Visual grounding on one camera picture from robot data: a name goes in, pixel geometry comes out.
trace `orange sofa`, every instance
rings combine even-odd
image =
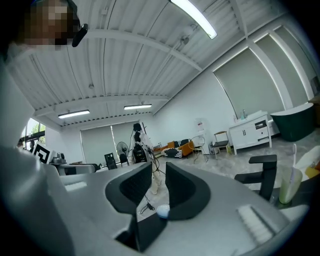
[[[174,147],[175,147],[175,142],[171,141],[171,142],[168,143],[168,145],[160,147],[160,148],[156,148],[154,151],[155,152],[157,152],[157,151],[161,152],[164,149],[171,149],[171,148],[174,148]],[[193,147],[194,147],[194,143],[192,141],[190,141],[189,143],[186,143],[186,144],[178,147],[178,150],[182,150],[182,156],[186,157],[187,155],[192,153],[192,149],[191,148],[193,148]]]

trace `green bathtub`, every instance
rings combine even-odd
[[[315,130],[315,107],[312,103],[272,113],[271,116],[282,138],[289,142],[301,140]]]

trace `bottle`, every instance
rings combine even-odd
[[[244,115],[244,118],[247,118],[247,117],[248,117],[248,114],[246,113],[245,110],[243,110],[243,115]]]

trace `black faucet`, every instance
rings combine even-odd
[[[262,171],[237,174],[234,179],[242,184],[261,183],[259,195],[267,201],[270,200],[275,185],[277,173],[277,155],[259,155],[253,156],[249,164],[263,164]]]

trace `white cabinet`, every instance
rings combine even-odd
[[[230,126],[229,130],[235,154],[237,154],[238,149],[263,143],[269,143],[270,148],[272,147],[267,114],[267,112],[259,111]]]

